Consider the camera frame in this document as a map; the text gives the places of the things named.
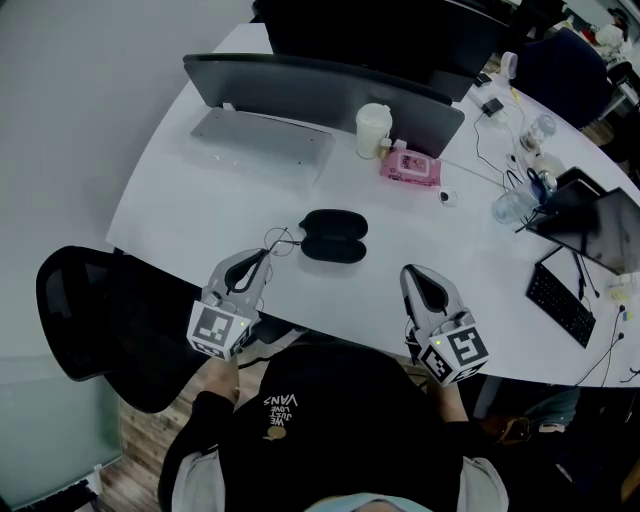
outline hand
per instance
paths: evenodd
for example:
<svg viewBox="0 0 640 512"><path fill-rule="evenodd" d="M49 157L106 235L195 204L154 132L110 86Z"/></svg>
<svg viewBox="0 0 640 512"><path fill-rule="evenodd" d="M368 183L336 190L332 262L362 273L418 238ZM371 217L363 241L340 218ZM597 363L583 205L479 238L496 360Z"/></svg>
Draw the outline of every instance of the hand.
<svg viewBox="0 0 640 512"><path fill-rule="evenodd" d="M427 395L433 398L444 422L469 421L462 404L458 384L454 382L443 387L431 374L427 376L427 379Z"/></svg>
<svg viewBox="0 0 640 512"><path fill-rule="evenodd" d="M203 391L211 391L216 395L228 398L234 405L240 397L238 361L223 361L212 357L205 363L206 377Z"/></svg>

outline white desk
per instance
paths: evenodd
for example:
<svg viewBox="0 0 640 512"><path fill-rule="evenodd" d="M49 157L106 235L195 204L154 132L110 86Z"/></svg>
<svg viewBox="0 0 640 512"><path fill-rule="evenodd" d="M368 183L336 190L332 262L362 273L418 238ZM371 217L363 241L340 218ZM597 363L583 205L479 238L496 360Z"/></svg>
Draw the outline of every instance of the white desk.
<svg viewBox="0 0 640 512"><path fill-rule="evenodd" d="M271 53L262 25L237 27L218 52ZM509 98L510 93L503 95ZM523 96L526 124L547 111ZM442 158L478 175L501 181L476 157L473 122L480 111L470 100L458 107L467 119ZM508 106L513 130L520 112ZM408 355L407 316L399 274L408 263L423 265L451 279L478 322L491 353L484 372L539 382L575 384L604 352L611 338L614 305L587 296L597 318L588 349L524 295L533 262L553 244L526 232L514 234L491 216L491 202L502 187L459 167L443 164L443 185L453 187L458 206L446 208L437 190L391 182L378 176L379 162L355 152L352 134L331 132L336 145L315 185L305 193L221 169L215 161L193 158L190 131L209 112L189 83L158 126L122 196L107 241L162 270L202 286L216 264L240 250L260 247L267 230L297 224L311 210L343 208L363 214L368 253L355 265L308 259L299 249L272 258L273 279L263 294L271 315L347 340ZM480 151L504 167L512 151L506 129L478 123ZM546 149L577 165L605 189L622 187L640 203L640 192L598 148L558 119L558 133ZM610 274L587 263L596 287ZM577 287L577 270L568 251L549 267L568 286ZM640 354L628 327L616 347L608 385L618 385ZM584 384L600 385L605 364Z"/></svg>

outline black sweatshirt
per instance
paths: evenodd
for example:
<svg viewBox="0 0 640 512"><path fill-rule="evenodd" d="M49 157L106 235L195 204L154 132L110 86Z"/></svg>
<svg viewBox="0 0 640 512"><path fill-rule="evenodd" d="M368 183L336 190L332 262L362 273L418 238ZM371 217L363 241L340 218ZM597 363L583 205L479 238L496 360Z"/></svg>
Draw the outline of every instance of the black sweatshirt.
<svg viewBox="0 0 640 512"><path fill-rule="evenodd" d="M272 440L274 432L285 435ZM200 393L164 463L158 492L164 512L171 510L182 459L216 446L227 511L300 512L329 496L369 492L454 512L462 456L487 452L481 429L469 422L445 425L395 360L344 342L279 353L259 395L235 413L226 398ZM495 459L501 475L513 469L517 478L510 461ZM565 485L555 467L545 469L559 477L553 487ZM535 502L530 496L519 501Z"/></svg>

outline chair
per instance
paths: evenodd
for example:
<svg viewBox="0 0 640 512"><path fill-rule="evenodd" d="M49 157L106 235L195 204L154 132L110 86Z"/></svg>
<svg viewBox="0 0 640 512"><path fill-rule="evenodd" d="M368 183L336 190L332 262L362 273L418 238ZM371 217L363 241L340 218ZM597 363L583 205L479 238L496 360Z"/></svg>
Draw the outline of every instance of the chair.
<svg viewBox="0 0 640 512"><path fill-rule="evenodd" d="M56 251L36 278L40 321L67 376L104 375L143 412L165 409L208 359L186 339L199 296L131 256L83 247Z"/></svg>
<svg viewBox="0 0 640 512"><path fill-rule="evenodd" d="M614 162L629 160L633 170L640 170L640 148L638 148L638 133L640 133L640 105L622 118L615 128L613 140L600 149Z"/></svg>
<svg viewBox="0 0 640 512"><path fill-rule="evenodd" d="M509 23L503 47L517 53L519 45L526 42L532 28L536 29L534 39L542 39L555 24L565 19L562 0L522 0Z"/></svg>
<svg viewBox="0 0 640 512"><path fill-rule="evenodd" d="M607 76L609 80L611 80L613 88L616 89L631 78L631 73L633 73L633 65L631 62L621 62L613 66L607 72Z"/></svg>
<svg viewBox="0 0 640 512"><path fill-rule="evenodd" d="M571 30L524 45L513 86L575 128L607 106L607 68L597 52Z"/></svg>

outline white cup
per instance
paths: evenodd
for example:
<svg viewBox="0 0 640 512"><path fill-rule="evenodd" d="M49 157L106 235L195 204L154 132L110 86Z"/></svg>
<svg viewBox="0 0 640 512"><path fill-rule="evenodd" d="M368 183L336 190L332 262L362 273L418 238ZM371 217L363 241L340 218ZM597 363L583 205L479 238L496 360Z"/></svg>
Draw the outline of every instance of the white cup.
<svg viewBox="0 0 640 512"><path fill-rule="evenodd" d="M386 105L368 103L356 115L356 151L362 158L374 158L382 139L391 130L391 112Z"/></svg>

